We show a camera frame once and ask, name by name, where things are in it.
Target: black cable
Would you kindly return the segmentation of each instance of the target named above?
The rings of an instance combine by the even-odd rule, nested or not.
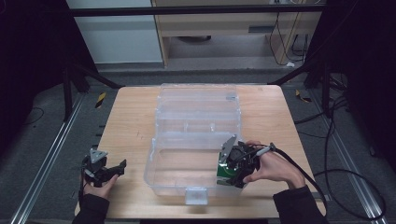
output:
[[[337,88],[340,91],[346,91],[347,90],[347,86],[344,84],[344,80],[340,81],[337,78],[333,77],[332,75],[330,75],[330,81],[332,81],[334,83],[334,85],[337,86]]]
[[[297,162],[295,162],[288,154],[286,154],[286,152],[282,151],[279,148],[276,148],[275,152],[277,154],[281,155],[283,158],[285,158],[292,165],[294,165],[303,174],[303,176],[309,181],[309,183],[311,183],[315,187],[315,189],[318,191],[320,198],[323,201],[323,205],[326,209],[326,215],[325,215],[325,217],[326,217],[327,216],[327,201],[324,196],[323,190],[320,188],[320,186],[317,184],[317,182],[315,182],[315,180],[312,179],[312,177],[309,176],[309,174],[307,174],[306,171],[297,164]]]
[[[343,208],[346,212],[348,212],[350,215],[352,215],[352,216],[354,216],[354,217],[358,217],[358,218],[360,218],[360,219],[363,219],[363,220],[367,220],[367,221],[374,221],[374,220],[378,220],[378,219],[380,219],[380,218],[382,218],[384,215],[385,215],[385,213],[386,213],[386,203],[385,203],[385,199],[382,197],[382,195],[380,194],[380,193],[378,193],[378,195],[379,195],[379,197],[381,198],[381,200],[382,200],[382,202],[383,202],[383,211],[382,211],[382,213],[378,216],[378,217],[364,217],[364,216],[362,216],[362,215],[360,215],[360,214],[357,214],[357,213],[355,213],[355,212],[352,212],[350,209],[347,209],[344,205],[342,205],[338,200],[337,200],[337,198],[334,196],[334,193],[332,192],[332,188],[331,188],[331,186],[330,186],[330,183],[329,183],[329,177],[328,177],[328,173],[329,173],[329,169],[328,169],[328,165],[327,165],[327,163],[328,163],[328,145],[329,145],[329,140],[330,140],[330,136],[331,136],[331,133],[332,133],[332,129],[335,127],[334,126],[334,111],[335,111],[335,106],[336,106],[336,101],[334,101],[334,103],[333,103],[333,106],[332,106],[332,110],[331,110],[331,116],[330,116],[330,119],[331,119],[331,123],[330,123],[330,127],[329,127],[329,131],[327,132],[327,136],[326,136],[326,142],[325,142],[325,148],[324,148],[324,171],[323,171],[323,174],[325,175],[325,182],[326,182],[326,187],[327,187],[327,189],[328,189],[328,191],[329,191],[329,194],[332,196],[332,199],[341,207],[341,208]],[[370,183],[369,185],[371,185],[372,187],[374,187],[374,189],[375,189],[375,191],[377,191],[377,192],[379,192],[378,190],[377,190],[377,188],[372,184],[372,183]]]
[[[304,60],[305,55],[306,55],[307,45],[308,45],[308,35],[305,35],[305,40],[304,40],[304,47],[303,47],[303,49],[294,49],[294,46],[295,46],[295,43],[296,43],[298,37],[299,37],[299,35],[296,35],[296,36],[294,37],[293,44],[291,45],[291,52],[292,52],[295,56],[303,57],[303,60]]]
[[[271,51],[272,51],[272,53],[273,53],[273,55],[274,55],[275,61],[276,61],[276,63],[277,63],[278,65],[286,65],[286,63],[280,63],[280,62],[277,61],[277,59],[276,59],[276,57],[275,57],[274,49],[272,48],[272,35],[273,35],[273,33],[274,33],[274,30],[277,29],[277,31],[278,31],[278,33],[279,33],[280,41],[281,41],[281,43],[282,43],[283,52],[284,52],[284,54],[286,55],[286,57],[287,57],[292,63],[301,62],[303,59],[301,59],[301,60],[293,60],[293,59],[291,59],[291,58],[289,57],[288,53],[286,52],[286,46],[285,46],[285,43],[284,43],[284,41],[283,41],[282,35],[281,35],[281,33],[280,33],[280,29],[279,29],[279,14],[280,14],[279,12],[276,13],[276,22],[275,22],[275,25],[274,25],[274,29],[273,29],[273,31],[271,32],[270,38],[269,38],[270,49],[271,49]]]
[[[249,155],[251,155],[251,154],[257,153],[257,152],[260,151],[260,150],[262,150],[262,148],[249,151],[248,153],[246,153],[246,154],[244,154],[244,155],[242,155],[242,156],[236,158],[235,160],[233,160],[233,161],[230,163],[230,166],[235,166],[238,162],[240,162],[240,161],[241,161],[242,159],[244,159],[245,157],[247,157],[247,156],[249,156]]]
[[[325,173],[328,174],[328,173],[336,173],[336,172],[338,172],[338,173],[349,173],[351,175],[358,176],[359,178],[363,179],[366,182],[366,184],[370,185],[370,187],[376,192],[376,194],[381,199],[381,202],[382,202],[382,205],[383,205],[383,208],[382,208],[383,211],[378,217],[363,217],[363,216],[360,216],[360,215],[356,215],[356,217],[359,217],[359,218],[362,218],[362,219],[365,219],[365,220],[368,220],[368,221],[374,221],[374,220],[377,220],[377,219],[380,219],[380,218],[384,217],[384,215],[387,212],[387,202],[386,202],[384,196],[379,191],[379,189],[373,184],[373,182],[371,182],[369,179],[367,179],[363,175],[360,175],[358,173],[355,173],[355,172],[349,171],[349,170],[345,170],[345,169],[328,169],[326,171],[322,171],[322,172],[316,173],[316,174],[314,174],[314,176],[324,175]],[[348,213],[350,213],[346,207],[344,207],[341,204],[338,204],[338,205],[340,205],[344,210],[346,210]]]
[[[346,100],[343,100],[343,101],[337,103],[337,104],[335,105],[335,108],[334,108],[334,109],[338,109],[338,108],[344,106],[344,105],[340,105],[340,104],[343,103],[343,102],[345,102],[345,101],[346,101]],[[318,114],[316,114],[316,115],[312,115],[312,116],[310,116],[310,117],[308,117],[308,118],[305,118],[305,119],[295,120],[295,121],[294,121],[294,124],[306,123],[306,122],[308,122],[309,120],[316,119],[316,118],[320,117],[320,116],[323,115],[323,114],[324,114],[324,112],[320,112],[320,113],[318,113]]]
[[[38,122],[41,118],[43,118],[45,112],[44,112],[44,110],[43,110],[42,108],[40,108],[40,107],[33,107],[32,110],[33,110],[33,109],[40,110],[40,111],[41,111],[41,115],[38,117],[38,119],[35,119],[35,120],[33,120],[33,121],[24,123],[23,125],[29,125],[29,124],[36,123],[36,122]]]
[[[292,79],[294,77],[297,77],[302,72],[308,72],[308,70],[312,69],[312,66],[315,63],[319,62],[320,58],[322,58],[322,56],[323,56],[323,55],[320,56],[319,53],[325,47],[328,48],[328,45],[329,45],[330,41],[335,37],[335,35],[340,30],[342,25],[346,22],[346,20],[352,14],[353,9],[356,7],[356,5],[358,4],[359,1],[360,0],[355,0],[355,2],[353,3],[353,6],[350,8],[350,10],[345,15],[345,17],[336,25],[336,27],[332,30],[332,32],[329,35],[327,35],[326,39],[322,42],[322,44],[320,46],[318,46],[315,49],[315,51],[310,53],[309,57],[306,57],[306,59],[304,59],[304,64],[301,67],[298,67],[297,69],[295,69],[294,71],[290,72],[289,74],[277,79],[276,81],[272,81],[272,82],[270,82],[268,84],[269,85],[278,85],[278,86],[280,86],[280,85],[284,84],[285,82],[289,81],[290,79]]]
[[[325,136],[317,136],[317,135],[313,135],[313,134],[310,134],[310,133],[303,133],[303,132],[300,132],[300,131],[297,131],[297,133],[305,134],[307,136],[316,137],[316,138],[323,138],[323,139],[326,138]]]

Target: black pole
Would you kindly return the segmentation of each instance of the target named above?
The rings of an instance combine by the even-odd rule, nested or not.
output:
[[[330,66],[328,62],[323,62],[322,66],[322,109],[327,118],[330,118]]]
[[[238,6],[198,6],[198,7],[113,7],[113,8],[72,8],[47,11],[46,13],[72,17],[104,16],[144,16],[176,14],[222,14],[222,13],[266,13],[266,12],[315,12],[329,9],[326,4],[291,5],[238,5]]]
[[[112,82],[110,80],[108,80],[105,77],[100,76],[99,74],[93,72],[92,70],[77,64],[77,63],[73,63],[72,65],[74,65],[75,68],[77,68],[78,70],[80,70],[81,72],[85,73],[87,76],[93,77],[94,79],[102,82],[103,84],[107,85],[108,87],[112,88],[112,89],[120,89],[122,87],[124,87],[124,85],[119,85],[115,82]]]

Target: gray floor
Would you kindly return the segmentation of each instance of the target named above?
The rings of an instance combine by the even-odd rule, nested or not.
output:
[[[286,75],[292,68],[277,65],[271,57],[268,43],[263,36],[213,36],[212,40],[202,42],[191,39],[172,41],[170,63],[166,68],[135,69],[129,72],[103,71],[103,75],[124,85],[159,85],[166,82],[200,83],[266,83]],[[304,76],[295,78],[282,89],[294,120],[317,114],[314,103],[306,103],[295,96],[295,89],[302,94],[314,97],[312,92],[302,88]],[[69,221],[74,216],[77,204],[78,172],[82,158],[92,145],[100,141],[101,125],[106,124],[117,91],[90,79],[92,87],[84,95],[81,109],[62,150],[49,172],[43,189],[29,215],[29,221],[56,223]],[[94,105],[101,92],[106,98],[101,108]],[[338,92],[332,92],[334,98]],[[13,142],[7,158],[2,158],[0,166],[0,220],[8,223],[28,191],[35,174],[49,151],[57,132],[62,126],[64,115],[63,89],[56,86],[43,91],[35,98],[35,107],[19,136]],[[396,223],[396,175],[382,158],[373,158],[353,116],[340,108],[335,112],[337,132],[342,136],[347,151],[356,162],[361,174],[371,179],[387,199],[388,223]],[[327,128],[323,119],[296,125],[300,132],[306,156],[314,173],[323,170],[324,139],[312,137],[325,136]],[[329,166],[342,168],[340,156],[332,142],[329,144]],[[317,178],[319,185],[327,192],[322,176]],[[348,208],[365,215],[361,200],[355,193],[347,175],[331,175],[330,181],[336,197]],[[334,201],[329,202],[328,219],[331,223],[371,223],[361,221],[343,211]]]

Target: black sleeve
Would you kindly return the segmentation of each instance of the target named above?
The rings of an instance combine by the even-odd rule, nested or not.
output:
[[[284,190],[274,195],[274,202],[282,224],[329,223],[320,213],[308,186]]]
[[[86,194],[82,200],[79,213],[73,220],[73,224],[103,224],[110,202],[104,198]]]

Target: aluminum rail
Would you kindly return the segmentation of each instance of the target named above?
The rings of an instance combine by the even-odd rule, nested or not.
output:
[[[56,136],[55,140],[52,143],[52,146],[49,149],[46,159],[44,159],[40,170],[38,171],[37,175],[35,176],[35,180],[33,181],[32,185],[28,189],[27,193],[25,194],[20,206],[18,207],[17,211],[11,218],[11,224],[22,224],[25,223],[27,218],[32,211],[33,206],[35,205],[35,201],[38,198],[41,190],[44,187],[44,184],[47,180],[48,175],[50,174],[50,170],[53,164],[56,161],[56,158],[61,151],[61,148],[64,144],[64,140],[66,136],[70,132],[70,129],[77,117],[78,111],[81,108],[81,103],[84,99],[85,94],[80,93],[75,101],[73,113],[70,116],[70,119],[65,121],[62,125],[58,135]]]

